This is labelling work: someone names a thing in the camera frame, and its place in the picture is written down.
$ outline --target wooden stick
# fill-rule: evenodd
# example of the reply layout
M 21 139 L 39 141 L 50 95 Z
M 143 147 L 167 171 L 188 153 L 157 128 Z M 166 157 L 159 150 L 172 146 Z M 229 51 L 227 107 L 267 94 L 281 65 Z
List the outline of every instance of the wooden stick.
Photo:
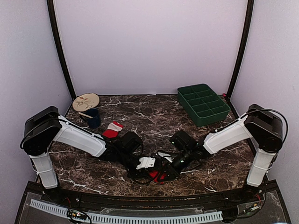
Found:
M 79 112 L 79 114 L 82 115 L 82 116 L 84 116 L 84 117 L 87 117 L 87 118 L 93 118 L 92 116 L 89 116 L 89 115 L 81 113 L 81 112 Z

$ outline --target red object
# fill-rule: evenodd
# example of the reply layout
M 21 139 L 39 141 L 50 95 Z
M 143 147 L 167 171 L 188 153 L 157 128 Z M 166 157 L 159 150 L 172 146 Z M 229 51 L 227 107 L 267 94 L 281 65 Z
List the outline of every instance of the red object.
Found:
M 116 121 L 113 121 L 108 125 L 108 129 L 104 131 L 102 135 L 112 139 L 115 138 L 118 132 L 120 132 L 122 129 L 123 129 L 123 125 L 117 123 Z
M 149 175 L 151 176 L 151 178 L 154 178 L 157 175 L 157 173 L 158 173 L 158 171 L 154 170 L 154 171 L 150 172 Z M 163 180 L 165 177 L 166 177 L 166 173 L 162 174 L 162 176 L 160 177 L 160 180 Z M 157 178 L 158 177 L 156 177 L 154 179 L 154 182 L 156 182 L 156 183 L 158 182 Z

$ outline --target red and white cloth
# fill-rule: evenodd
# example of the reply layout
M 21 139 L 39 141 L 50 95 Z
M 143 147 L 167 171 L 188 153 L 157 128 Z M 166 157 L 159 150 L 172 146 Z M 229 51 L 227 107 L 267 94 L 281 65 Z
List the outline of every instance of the red and white cloth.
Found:
M 123 129 L 123 125 L 117 123 L 116 121 L 113 121 L 108 125 L 108 129 L 104 131 L 102 135 L 112 139 L 115 138 L 118 132 L 120 132 L 122 129 Z

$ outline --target dark brown marble surface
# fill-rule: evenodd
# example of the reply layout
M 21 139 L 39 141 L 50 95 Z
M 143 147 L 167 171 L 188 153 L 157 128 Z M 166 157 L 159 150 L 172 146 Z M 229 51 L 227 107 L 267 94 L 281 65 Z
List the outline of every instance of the dark brown marble surface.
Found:
M 232 113 L 222 122 L 196 127 L 176 95 L 159 96 L 100 96 L 97 106 L 102 125 L 87 130 L 101 134 L 112 121 L 124 125 L 119 133 L 136 132 L 144 142 L 144 153 L 159 149 L 176 149 L 169 138 L 177 130 L 185 130 L 194 139 L 234 120 Z M 87 127 L 71 108 L 66 118 Z M 122 165 L 100 161 L 71 146 L 54 143 L 50 150 L 55 171 L 64 189 L 115 196 L 184 196 L 219 192 L 242 187 L 253 161 L 245 141 L 221 150 L 207 160 L 193 162 L 176 180 L 165 184 L 139 185 L 127 178 Z

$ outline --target black pole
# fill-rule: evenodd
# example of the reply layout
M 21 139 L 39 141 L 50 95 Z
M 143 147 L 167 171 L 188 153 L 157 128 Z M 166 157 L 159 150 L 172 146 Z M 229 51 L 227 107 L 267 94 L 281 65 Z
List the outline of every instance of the black pole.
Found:
M 56 21 L 56 16 L 55 16 L 54 3 L 53 3 L 53 0 L 47 0 L 47 3 L 48 3 L 48 11 L 49 11 L 49 17 L 50 17 L 50 22 L 51 22 L 51 27 L 52 27 L 52 33 L 54 36 L 54 41 L 55 41 L 59 61 L 61 64 L 62 72 L 64 74 L 64 78 L 65 78 L 65 81 L 67 84 L 67 88 L 69 89 L 71 98 L 74 100 L 77 96 L 76 96 L 73 84 L 71 83 L 71 77 L 70 77 L 69 71 L 67 69 L 64 52 L 62 50 L 62 44 L 60 41 L 60 36 L 59 36 L 59 31 L 58 31 L 58 26 L 57 26 L 57 21 Z
M 231 96 L 233 94 L 233 91 L 234 91 L 234 88 L 235 88 L 235 84 L 237 82 L 238 75 L 239 75 L 239 71 L 240 71 L 240 67 L 241 67 L 241 64 L 242 64 L 242 60 L 243 60 L 243 56 L 244 56 L 244 52 L 245 52 L 245 47 L 246 47 L 246 43 L 247 43 L 249 28 L 250 28 L 250 22 L 251 22 L 252 11 L 253 11 L 253 4 L 254 4 L 254 0 L 248 0 L 246 16 L 245 16 L 245 22 L 244 22 L 244 28 L 243 28 L 240 47 L 239 47 L 239 52 L 238 52 L 237 60 L 235 62 L 234 72 L 233 72 L 233 75 L 232 75 L 232 78 L 230 80 L 230 84 L 229 84 L 229 87 L 228 87 L 228 92 L 226 93 L 226 98 L 227 99 L 231 98 Z

